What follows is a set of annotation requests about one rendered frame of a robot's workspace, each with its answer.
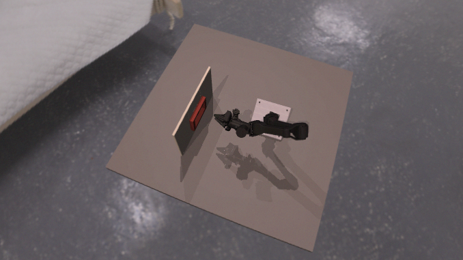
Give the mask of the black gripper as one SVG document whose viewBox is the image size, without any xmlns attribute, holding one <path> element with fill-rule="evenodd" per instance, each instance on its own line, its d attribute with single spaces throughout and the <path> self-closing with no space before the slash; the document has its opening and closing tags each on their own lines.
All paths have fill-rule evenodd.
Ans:
<svg viewBox="0 0 463 260">
<path fill-rule="evenodd" d="M 230 131 L 231 128 L 237 130 L 238 127 L 240 126 L 241 120 L 240 119 L 232 119 L 232 113 L 231 111 L 227 111 L 225 114 L 214 114 L 215 120 L 218 121 L 222 127 L 226 127 L 226 131 Z"/>
</svg>

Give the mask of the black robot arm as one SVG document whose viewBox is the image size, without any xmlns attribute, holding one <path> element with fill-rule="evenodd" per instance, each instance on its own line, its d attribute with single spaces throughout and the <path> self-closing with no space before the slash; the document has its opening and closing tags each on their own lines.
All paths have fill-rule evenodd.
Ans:
<svg viewBox="0 0 463 260">
<path fill-rule="evenodd" d="M 233 109 L 232 111 L 233 116 L 231 118 L 238 120 L 240 111 L 238 109 Z M 243 138 L 247 134 L 253 137 L 266 133 L 283 136 L 283 138 L 291 138 L 295 141 L 306 140 L 306 138 L 308 138 L 308 124 L 290 124 L 284 121 L 279 121 L 279 116 L 280 115 L 270 111 L 269 114 L 265 115 L 264 121 L 255 120 L 250 121 L 249 123 L 241 121 L 240 126 L 236 130 L 236 135 L 240 138 Z M 292 133 L 295 138 L 290 136 L 290 133 Z"/>
</svg>

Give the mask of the dark red rectangular picture frame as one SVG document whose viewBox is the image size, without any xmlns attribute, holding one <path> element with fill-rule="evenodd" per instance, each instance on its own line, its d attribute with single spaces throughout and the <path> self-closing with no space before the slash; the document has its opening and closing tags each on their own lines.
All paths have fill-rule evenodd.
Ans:
<svg viewBox="0 0 463 260">
<path fill-rule="evenodd" d="M 206 109 L 206 97 L 202 96 L 194 109 L 191 118 L 189 119 L 190 127 L 192 131 L 195 131 L 204 111 Z"/>
</svg>

